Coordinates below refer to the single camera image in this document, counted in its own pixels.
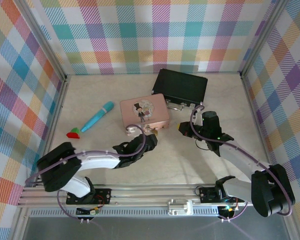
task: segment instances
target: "pink box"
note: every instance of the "pink box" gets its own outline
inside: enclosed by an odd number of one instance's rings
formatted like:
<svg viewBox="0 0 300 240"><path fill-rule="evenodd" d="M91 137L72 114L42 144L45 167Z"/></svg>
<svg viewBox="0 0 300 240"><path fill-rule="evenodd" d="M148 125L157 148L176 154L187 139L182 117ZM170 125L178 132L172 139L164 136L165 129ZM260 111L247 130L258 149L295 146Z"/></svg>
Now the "pink box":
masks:
<svg viewBox="0 0 300 240"><path fill-rule="evenodd" d="M143 96L120 102L123 125L126 128L130 124L139 125L147 133L153 130L169 127L170 116L163 94ZM136 127L127 130L128 135L136 133Z"/></svg>

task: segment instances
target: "beige surface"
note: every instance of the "beige surface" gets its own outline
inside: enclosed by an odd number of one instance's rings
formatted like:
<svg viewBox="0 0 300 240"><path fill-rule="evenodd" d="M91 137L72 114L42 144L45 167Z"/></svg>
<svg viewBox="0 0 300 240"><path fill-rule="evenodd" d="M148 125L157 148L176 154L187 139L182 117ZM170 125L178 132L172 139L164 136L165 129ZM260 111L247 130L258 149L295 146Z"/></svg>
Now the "beige surface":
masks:
<svg viewBox="0 0 300 240"><path fill-rule="evenodd" d="M204 99L206 111L216 111L222 131L255 157L265 160L246 95L238 74L206 74L208 78ZM71 141L81 150L111 150L112 146L132 140L125 134L120 101L151 94L156 74L120 74L73 76L56 128L52 147ZM81 139L67 138L74 127L81 128L104 103L115 106ZM189 121L191 109L169 110L170 127L161 129L158 145L143 158L122 169L93 169L83 171L94 184L203 184L235 175L247 178L231 163L213 152L195 146L195 140L182 136L177 125Z"/></svg>

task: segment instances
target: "metal bracket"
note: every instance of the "metal bracket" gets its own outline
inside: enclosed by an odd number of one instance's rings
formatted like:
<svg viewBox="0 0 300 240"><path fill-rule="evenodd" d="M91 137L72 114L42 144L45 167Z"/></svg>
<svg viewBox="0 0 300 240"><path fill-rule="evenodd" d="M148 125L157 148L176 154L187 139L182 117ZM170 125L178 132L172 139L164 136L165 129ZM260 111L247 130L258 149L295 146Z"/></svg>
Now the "metal bracket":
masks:
<svg viewBox="0 0 300 240"><path fill-rule="evenodd" d="M168 202L168 215L170 216L185 216L193 214L194 207L192 200L171 199Z"/></svg>
<svg viewBox="0 0 300 240"><path fill-rule="evenodd" d="M174 107L174 106L170 106L170 100L169 99L166 99L165 100L165 103L166 103L166 107L168 108L168 109L174 109L174 110L177 110L177 111L182 111L183 109L184 109L184 106L187 106L187 104L186 103L184 103L184 102L182 102L180 105L181 105L181 108L177 108L177 107Z"/></svg>

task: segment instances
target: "blue marker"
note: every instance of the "blue marker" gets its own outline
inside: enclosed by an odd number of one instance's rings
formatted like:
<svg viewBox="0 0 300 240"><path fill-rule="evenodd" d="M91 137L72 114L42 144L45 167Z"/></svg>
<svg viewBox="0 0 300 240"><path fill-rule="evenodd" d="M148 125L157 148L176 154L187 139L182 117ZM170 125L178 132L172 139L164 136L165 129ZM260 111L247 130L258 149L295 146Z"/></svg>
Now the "blue marker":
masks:
<svg viewBox="0 0 300 240"><path fill-rule="evenodd" d="M81 128L81 132L87 131L93 126L100 118L102 118L107 112L113 109L115 104L112 101L108 101L103 107Z"/></svg>

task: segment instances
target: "black suitcase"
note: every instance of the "black suitcase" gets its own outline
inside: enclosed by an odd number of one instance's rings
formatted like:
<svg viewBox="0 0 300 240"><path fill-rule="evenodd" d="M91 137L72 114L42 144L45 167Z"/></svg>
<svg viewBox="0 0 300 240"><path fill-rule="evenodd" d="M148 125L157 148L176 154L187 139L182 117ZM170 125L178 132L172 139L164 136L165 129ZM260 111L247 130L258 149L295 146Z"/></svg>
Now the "black suitcase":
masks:
<svg viewBox="0 0 300 240"><path fill-rule="evenodd" d="M163 94L167 103L194 108L203 103L208 79L202 76L161 69L152 94Z"/></svg>

